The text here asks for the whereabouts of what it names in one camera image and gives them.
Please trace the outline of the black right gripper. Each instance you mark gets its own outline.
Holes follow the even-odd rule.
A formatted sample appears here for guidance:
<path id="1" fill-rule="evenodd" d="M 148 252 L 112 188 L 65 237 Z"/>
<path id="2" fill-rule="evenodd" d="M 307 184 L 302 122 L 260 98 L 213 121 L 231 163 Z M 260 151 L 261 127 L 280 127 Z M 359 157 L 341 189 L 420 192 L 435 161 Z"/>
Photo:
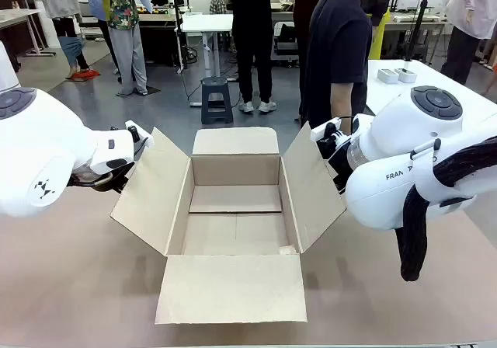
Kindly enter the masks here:
<path id="1" fill-rule="evenodd" d="M 317 141 L 317 146 L 323 159 L 335 171 L 336 176 L 333 178 L 333 182 L 338 192 L 343 194 L 346 189 L 346 183 L 352 175 L 352 168 L 347 160 L 350 141 L 337 146 L 335 140 L 325 139 Z"/>

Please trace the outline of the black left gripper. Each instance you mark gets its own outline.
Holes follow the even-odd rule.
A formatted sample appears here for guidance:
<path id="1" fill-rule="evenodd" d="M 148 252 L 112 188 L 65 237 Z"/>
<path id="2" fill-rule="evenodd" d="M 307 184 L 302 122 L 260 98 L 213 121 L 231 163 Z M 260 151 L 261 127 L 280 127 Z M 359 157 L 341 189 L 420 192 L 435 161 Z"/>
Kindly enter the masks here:
<path id="1" fill-rule="evenodd" d="M 127 174 L 133 167 L 134 163 L 132 162 L 101 176 L 90 172 L 89 169 L 83 169 L 71 175 L 67 187 L 90 188 L 101 193 L 108 191 L 122 193 L 128 181 Z"/>

